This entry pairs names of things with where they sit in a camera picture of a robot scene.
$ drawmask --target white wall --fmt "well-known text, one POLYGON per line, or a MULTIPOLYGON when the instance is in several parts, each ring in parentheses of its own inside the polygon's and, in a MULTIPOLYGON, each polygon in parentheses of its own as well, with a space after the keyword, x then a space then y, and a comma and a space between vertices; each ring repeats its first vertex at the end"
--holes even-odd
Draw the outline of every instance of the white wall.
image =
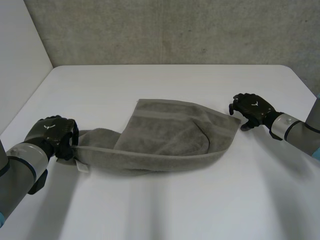
POLYGON ((23 0, 0 0, 0 134, 52 70, 23 0))

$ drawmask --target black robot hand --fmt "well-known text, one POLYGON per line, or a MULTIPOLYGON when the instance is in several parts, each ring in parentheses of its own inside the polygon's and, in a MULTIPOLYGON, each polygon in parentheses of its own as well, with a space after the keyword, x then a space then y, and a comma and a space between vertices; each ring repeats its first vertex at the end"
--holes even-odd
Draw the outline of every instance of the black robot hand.
POLYGON ((276 111, 270 103, 255 94, 239 93, 233 99, 233 103, 229 105, 230 115, 238 111, 248 119, 248 122, 241 126, 242 131, 263 125, 267 114, 276 111))

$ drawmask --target silver arm segment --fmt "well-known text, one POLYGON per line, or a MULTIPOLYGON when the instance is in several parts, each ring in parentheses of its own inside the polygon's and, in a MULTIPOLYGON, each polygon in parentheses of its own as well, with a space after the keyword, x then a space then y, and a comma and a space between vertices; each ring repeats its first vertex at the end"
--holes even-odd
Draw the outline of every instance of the silver arm segment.
POLYGON ((271 132, 320 161, 320 95, 305 122, 283 113, 273 122, 271 132))
POLYGON ((0 227, 33 187, 48 165, 45 152, 19 143, 5 153, 0 141, 0 227))

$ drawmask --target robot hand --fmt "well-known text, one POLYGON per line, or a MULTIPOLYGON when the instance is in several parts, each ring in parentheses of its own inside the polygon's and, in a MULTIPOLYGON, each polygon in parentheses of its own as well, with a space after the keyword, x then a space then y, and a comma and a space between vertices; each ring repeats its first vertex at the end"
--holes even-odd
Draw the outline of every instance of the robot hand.
POLYGON ((255 94, 239 93, 233 99, 233 103, 229 105, 230 115, 233 115, 234 111, 239 111, 248 119, 248 122, 241 126, 242 131, 248 131, 254 127, 264 125, 267 114, 276 112, 271 104, 255 94))
POLYGON ((74 156, 70 143, 78 145, 78 138, 76 121, 57 115, 36 122, 24 142, 43 149, 48 159, 55 155, 57 158, 69 160, 74 156))

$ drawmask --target concrete wall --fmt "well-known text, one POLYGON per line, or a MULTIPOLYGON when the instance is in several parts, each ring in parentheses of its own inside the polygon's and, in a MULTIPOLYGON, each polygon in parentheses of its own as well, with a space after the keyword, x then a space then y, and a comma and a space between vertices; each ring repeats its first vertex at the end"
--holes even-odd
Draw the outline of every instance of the concrete wall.
POLYGON ((280 64, 320 92, 319 0, 24 0, 54 66, 280 64))
POLYGON ((0 1, 0 134, 52 70, 23 0, 0 1))

